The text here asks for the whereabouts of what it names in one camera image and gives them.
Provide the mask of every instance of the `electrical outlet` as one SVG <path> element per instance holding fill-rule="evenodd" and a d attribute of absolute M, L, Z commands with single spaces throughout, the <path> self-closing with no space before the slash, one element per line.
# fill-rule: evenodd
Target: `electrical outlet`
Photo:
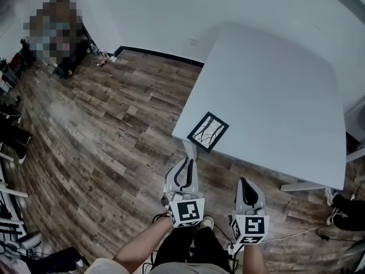
<path fill-rule="evenodd" d="M 197 39 L 190 39 L 190 45 L 197 46 L 198 45 L 198 40 Z"/>

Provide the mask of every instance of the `floor plank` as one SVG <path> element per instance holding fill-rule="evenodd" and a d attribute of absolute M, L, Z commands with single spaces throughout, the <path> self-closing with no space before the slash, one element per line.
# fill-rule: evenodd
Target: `floor plank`
<path fill-rule="evenodd" d="M 23 165 L 5 163 L 10 187 L 30 194 L 19 200 L 29 230 L 44 234 L 47 252 L 75 246 L 89 261 L 112 257 L 163 211 L 167 171 L 185 157 L 172 130 L 201 71 L 151 55 L 123 51 L 99 68 L 88 56 L 75 74 L 61 80 L 51 67 L 23 74 L 10 97 L 20 95 L 21 126 L 34 138 Z M 365 166 L 357 161 L 363 174 Z M 324 224 L 331 208 L 323 190 L 281 192 L 290 176 L 212 152 L 198 157 L 205 213 L 231 238 L 226 216 L 242 176 L 264 191 L 271 218 L 267 237 L 282 238 Z M 355 162 L 347 165 L 344 195 L 357 190 Z M 359 198 L 365 198 L 361 188 Z M 334 227 L 323 233 L 358 240 L 363 232 Z M 226 243 L 217 231 L 220 241 Z M 359 256 L 343 257 L 348 241 L 323 241 L 315 231 L 262 244 L 272 273 L 337 273 Z"/>

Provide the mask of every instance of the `baseboard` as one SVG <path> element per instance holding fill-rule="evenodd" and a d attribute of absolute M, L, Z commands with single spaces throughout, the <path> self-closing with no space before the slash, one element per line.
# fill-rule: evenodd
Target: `baseboard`
<path fill-rule="evenodd" d="M 140 49 L 140 48 L 125 47 L 125 46 L 120 46 L 114 52 L 114 56 L 117 57 L 124 50 L 138 52 L 138 53 L 144 53 L 144 54 L 158 56 L 158 57 L 167 58 L 167 59 L 172 59 L 172 60 L 176 60 L 176 61 L 183 62 L 183 63 L 186 63 L 186 64 L 190 64 L 190 65 L 193 65 L 193 66 L 197 66 L 197 67 L 200 67 L 200 68 L 203 68 L 203 66 L 204 66 L 204 63 L 201 63 L 201 62 L 198 62 L 198 61 L 195 61 L 195 60 L 186 59 L 186 58 L 183 58 L 183 57 L 174 56 L 174 55 L 170 55 L 170 54 L 166 54 L 166 53 L 161 53 L 161 52 L 156 52 L 156 51 L 151 51 L 151 50 L 146 50 L 146 49 Z"/>
<path fill-rule="evenodd" d="M 360 144 L 354 137 L 346 132 L 346 148 L 347 154 L 353 153 L 357 150 L 357 146 Z"/>

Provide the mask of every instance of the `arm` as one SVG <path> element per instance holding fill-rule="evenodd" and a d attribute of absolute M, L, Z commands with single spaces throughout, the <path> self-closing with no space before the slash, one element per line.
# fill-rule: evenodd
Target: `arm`
<path fill-rule="evenodd" d="M 269 274 L 258 244 L 245 245 L 244 274 Z"/>
<path fill-rule="evenodd" d="M 113 258 L 129 273 L 133 273 L 152 254 L 165 234 L 172 228 L 169 217 L 161 217 L 150 227 L 121 247 Z"/>

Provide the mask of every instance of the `table surface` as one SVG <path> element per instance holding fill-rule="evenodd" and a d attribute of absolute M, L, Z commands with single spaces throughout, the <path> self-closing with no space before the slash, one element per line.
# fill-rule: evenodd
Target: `table surface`
<path fill-rule="evenodd" d="M 172 133 L 211 112 L 229 125 L 214 151 L 343 189 L 346 132 L 331 65 L 271 34 L 226 22 Z"/>

